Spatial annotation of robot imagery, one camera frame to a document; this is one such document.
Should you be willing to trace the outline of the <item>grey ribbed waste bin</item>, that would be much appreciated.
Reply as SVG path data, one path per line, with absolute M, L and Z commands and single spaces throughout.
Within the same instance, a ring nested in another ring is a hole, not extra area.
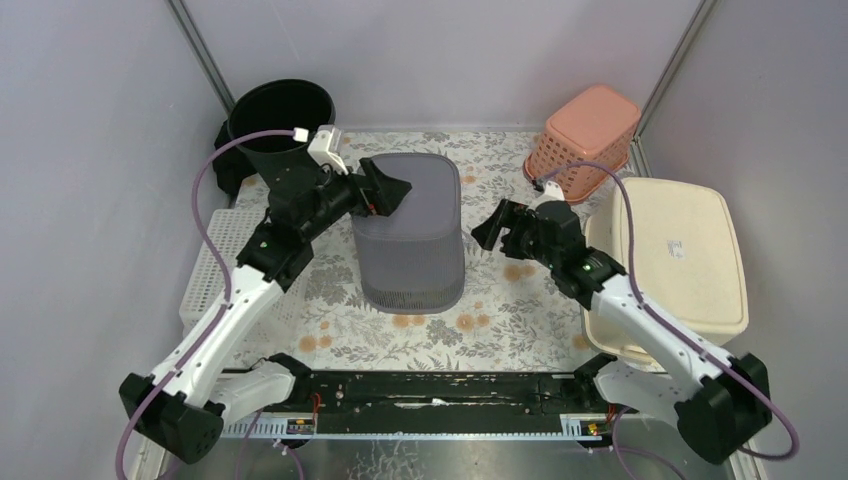
M 387 153 L 373 160 L 412 188 L 390 216 L 352 219 L 365 300 L 391 314 L 444 312 L 465 286 L 458 168 L 432 153 Z

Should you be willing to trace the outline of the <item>black round waste bin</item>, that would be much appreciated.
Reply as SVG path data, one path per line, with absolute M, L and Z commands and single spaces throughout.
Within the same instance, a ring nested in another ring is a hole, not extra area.
M 215 140 L 217 148 L 233 139 L 267 130 L 305 128 L 311 133 L 335 122 L 335 105 L 321 86 L 301 79 L 282 79 L 260 85 L 235 104 Z M 288 136 L 247 141 L 246 154 L 260 177 L 267 181 L 287 168 L 317 170 L 307 145 Z

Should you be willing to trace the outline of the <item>pink perforated plastic basket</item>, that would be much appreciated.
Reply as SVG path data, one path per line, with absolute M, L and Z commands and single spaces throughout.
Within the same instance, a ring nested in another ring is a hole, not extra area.
M 560 185 L 567 202 L 587 200 L 606 179 L 593 167 L 576 167 L 577 162 L 594 162 L 617 171 L 629 160 L 629 145 L 641 119 L 640 107 L 613 88 L 593 85 L 551 115 L 523 164 L 532 183 L 566 165 L 552 178 Z

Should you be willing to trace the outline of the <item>white perforated plastic basket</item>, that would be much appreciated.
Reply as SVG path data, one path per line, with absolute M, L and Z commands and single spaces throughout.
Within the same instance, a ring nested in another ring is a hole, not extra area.
M 210 220 L 207 235 L 228 268 L 261 223 L 261 209 L 218 209 Z M 301 275 L 289 290 L 257 320 L 236 350 L 238 359 L 249 353 L 264 356 L 266 350 L 280 345 L 295 334 L 305 305 L 306 276 Z M 216 297 L 224 290 L 222 270 L 207 245 L 202 245 L 179 308 L 183 333 L 188 334 Z

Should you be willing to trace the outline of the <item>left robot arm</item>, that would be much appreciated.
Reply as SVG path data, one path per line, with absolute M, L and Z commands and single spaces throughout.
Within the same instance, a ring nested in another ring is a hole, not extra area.
M 267 184 L 265 216 L 234 267 L 222 268 L 222 292 L 173 353 L 145 377 L 128 375 L 119 388 L 132 428 L 186 464 L 200 461 L 226 427 L 252 412 L 307 404 L 308 381 L 276 361 L 224 383 L 218 378 L 313 259 L 313 240 L 346 215 L 390 216 L 412 190 L 371 158 L 361 159 L 357 172 L 342 163 L 284 168 Z

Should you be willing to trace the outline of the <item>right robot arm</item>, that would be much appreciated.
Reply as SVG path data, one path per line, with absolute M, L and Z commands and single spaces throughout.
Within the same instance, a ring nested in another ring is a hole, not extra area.
M 504 199 L 473 228 L 484 250 L 546 267 L 559 291 L 599 315 L 645 350 L 664 375 L 612 360 L 578 379 L 575 402 L 597 412 L 615 403 L 677 428 L 703 460 L 721 464 L 772 420 L 765 364 L 735 357 L 698 336 L 633 287 L 625 268 L 587 245 L 579 219 L 564 201 L 537 207 Z

